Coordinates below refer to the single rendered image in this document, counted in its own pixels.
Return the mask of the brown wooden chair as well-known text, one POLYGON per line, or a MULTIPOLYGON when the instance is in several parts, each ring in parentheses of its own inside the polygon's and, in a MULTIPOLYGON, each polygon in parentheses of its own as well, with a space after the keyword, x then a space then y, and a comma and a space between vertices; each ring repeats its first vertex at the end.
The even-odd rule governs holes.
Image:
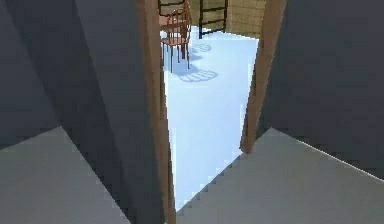
POLYGON ((174 50, 177 50, 177 62, 186 59, 187 68, 190 68, 189 44, 192 28, 190 2, 184 0, 180 8, 167 15, 161 15, 159 23, 161 30, 166 33, 166 37, 161 39, 162 57, 165 57, 165 52, 170 52, 170 71, 173 71, 174 50))

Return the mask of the black frame shelf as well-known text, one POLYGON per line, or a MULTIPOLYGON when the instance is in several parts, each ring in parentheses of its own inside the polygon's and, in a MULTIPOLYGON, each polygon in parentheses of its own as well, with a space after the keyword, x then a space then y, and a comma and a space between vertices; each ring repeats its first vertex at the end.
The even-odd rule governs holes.
POLYGON ((224 3, 221 6, 217 7, 210 7, 206 8, 204 6, 204 0, 199 0, 199 20, 198 20, 198 28, 199 28, 199 39, 202 39, 204 35, 215 33, 215 32, 226 32, 227 28, 227 17, 228 17, 228 2, 229 0, 224 0, 224 3), (218 19, 213 19, 213 20, 205 20, 204 19, 204 14, 208 12, 216 12, 216 11, 221 11, 223 13, 223 16, 218 19), (203 27, 205 25, 211 25, 211 24, 216 24, 216 23, 221 23, 222 26, 220 28, 215 28, 211 29, 209 31, 204 31, 203 27))

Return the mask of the black frame table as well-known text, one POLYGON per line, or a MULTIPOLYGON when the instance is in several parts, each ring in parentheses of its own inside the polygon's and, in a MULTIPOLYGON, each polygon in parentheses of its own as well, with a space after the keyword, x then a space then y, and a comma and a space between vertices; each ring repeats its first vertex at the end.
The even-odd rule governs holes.
POLYGON ((158 11, 160 16, 173 14, 181 9, 185 0, 158 0, 158 11))

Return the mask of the brown wooden door frame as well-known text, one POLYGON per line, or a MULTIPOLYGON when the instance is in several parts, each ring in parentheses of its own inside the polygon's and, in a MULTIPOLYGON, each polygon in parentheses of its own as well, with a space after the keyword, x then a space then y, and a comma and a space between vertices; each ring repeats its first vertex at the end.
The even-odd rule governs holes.
MULTIPOLYGON (((133 0, 133 2, 138 19, 145 71, 145 91, 155 143, 155 164, 158 170, 157 179, 160 184, 161 205, 163 206, 161 213, 165 216, 161 224, 176 224, 164 74, 160 55, 158 3, 156 0, 133 0)), ((288 0, 266 1, 262 34, 257 48, 240 141, 240 149, 244 153, 251 152, 258 138, 259 117, 266 98, 266 87, 287 3, 288 0)))

